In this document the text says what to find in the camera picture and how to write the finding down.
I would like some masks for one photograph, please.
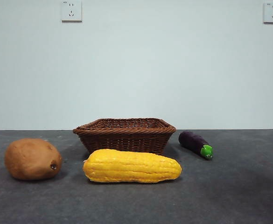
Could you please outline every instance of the corn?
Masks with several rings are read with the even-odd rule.
[[[161,155],[100,149],[84,162],[83,171],[94,182],[157,183],[178,178],[182,168]]]

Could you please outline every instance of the gray floor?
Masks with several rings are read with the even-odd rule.
[[[0,131],[0,224],[273,224],[273,130],[197,130],[214,147],[206,161],[182,148],[177,131],[164,155],[183,172],[158,184],[92,183],[71,131]],[[63,167],[53,179],[13,179],[4,152],[14,140],[49,140]]]

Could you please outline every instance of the purple eggplant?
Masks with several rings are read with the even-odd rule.
[[[184,148],[193,151],[207,160],[213,157],[213,148],[200,135],[184,131],[179,135],[179,142]]]

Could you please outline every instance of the potato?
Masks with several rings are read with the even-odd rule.
[[[20,139],[6,149],[5,166],[20,180],[41,180],[54,177],[62,165],[58,150],[42,139]]]

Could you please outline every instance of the wicker basket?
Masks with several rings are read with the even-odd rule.
[[[90,153],[102,148],[162,154],[176,131],[156,118],[98,119],[73,130]]]

